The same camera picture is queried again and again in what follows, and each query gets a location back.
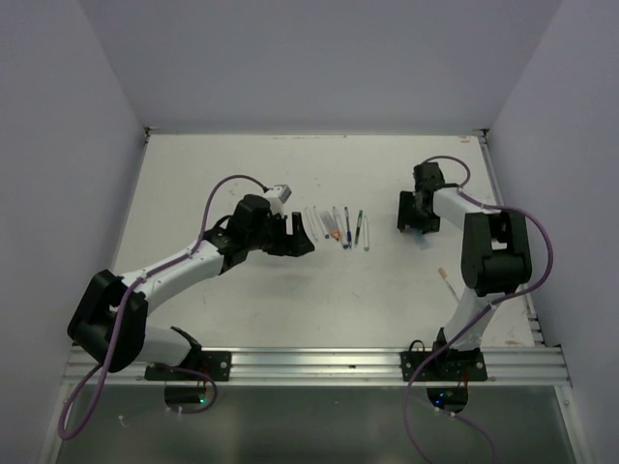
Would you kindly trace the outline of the dark blue capped marker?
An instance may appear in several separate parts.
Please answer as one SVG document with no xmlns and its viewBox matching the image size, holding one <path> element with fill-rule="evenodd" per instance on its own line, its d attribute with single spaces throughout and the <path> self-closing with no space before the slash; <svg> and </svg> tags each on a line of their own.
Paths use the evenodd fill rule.
<svg viewBox="0 0 619 464">
<path fill-rule="evenodd" d="M 341 216 L 339 214 L 339 211 L 336 207 L 333 207 L 333 216 L 336 222 L 336 226 L 339 232 L 339 242 L 342 246 L 343 249 L 349 249 L 349 244 L 347 241 L 347 237 L 346 234 L 344 232 L 344 228 L 343 228 L 343 223 L 341 220 Z"/>
</svg>

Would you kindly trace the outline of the dark blue ballpoint pen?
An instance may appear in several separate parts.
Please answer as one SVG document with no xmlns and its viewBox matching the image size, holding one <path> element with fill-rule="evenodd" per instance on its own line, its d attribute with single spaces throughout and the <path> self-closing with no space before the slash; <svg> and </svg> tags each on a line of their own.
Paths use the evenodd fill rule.
<svg viewBox="0 0 619 464">
<path fill-rule="evenodd" d="M 347 206 L 344 206 L 344 217 L 345 217 L 345 225 L 346 225 L 346 237 L 348 247 L 352 248 L 352 230 L 350 225 L 350 214 Z"/>
</svg>

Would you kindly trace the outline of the black pen near left arm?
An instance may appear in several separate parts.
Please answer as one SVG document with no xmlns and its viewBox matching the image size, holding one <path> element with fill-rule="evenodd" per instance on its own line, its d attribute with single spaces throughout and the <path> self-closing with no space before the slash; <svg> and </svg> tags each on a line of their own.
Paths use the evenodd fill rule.
<svg viewBox="0 0 619 464">
<path fill-rule="evenodd" d="M 364 212 L 363 210 L 359 210 L 358 215 L 357 215 L 355 235 L 354 235 L 354 246 L 355 247 L 358 245 L 359 240 L 360 240 L 361 229 L 363 225 L 363 218 L 364 218 Z"/>
</svg>

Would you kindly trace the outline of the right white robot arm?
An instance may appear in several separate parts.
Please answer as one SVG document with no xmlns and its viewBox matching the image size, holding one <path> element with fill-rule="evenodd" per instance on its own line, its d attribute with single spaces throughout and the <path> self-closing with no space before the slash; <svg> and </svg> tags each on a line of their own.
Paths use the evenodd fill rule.
<svg viewBox="0 0 619 464">
<path fill-rule="evenodd" d="M 434 374 L 449 380 L 465 368 L 462 353 L 481 347 L 498 306 L 531 278 L 526 217 L 467 199 L 461 186 L 446 182 L 434 160 L 416 165 L 412 175 L 414 189 L 399 195 L 397 229 L 437 233 L 446 220 L 461 232 L 465 289 L 454 315 L 439 330 L 430 357 Z"/>
</svg>

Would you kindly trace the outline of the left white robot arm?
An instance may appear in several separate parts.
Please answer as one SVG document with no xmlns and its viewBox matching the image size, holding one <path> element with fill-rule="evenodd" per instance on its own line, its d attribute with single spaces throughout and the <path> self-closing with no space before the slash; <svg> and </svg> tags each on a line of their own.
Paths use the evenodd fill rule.
<svg viewBox="0 0 619 464">
<path fill-rule="evenodd" d="M 111 373 L 153 363 L 191 379 L 204 365 L 200 344 L 182 329 L 149 326 L 148 317 L 195 284 L 243 263 L 252 251 L 290 257 L 312 252 L 301 214 L 283 211 L 290 194 L 287 185 L 247 194 L 230 217 L 169 258 L 123 275 L 97 273 L 69 323 L 69 338 Z"/>
</svg>

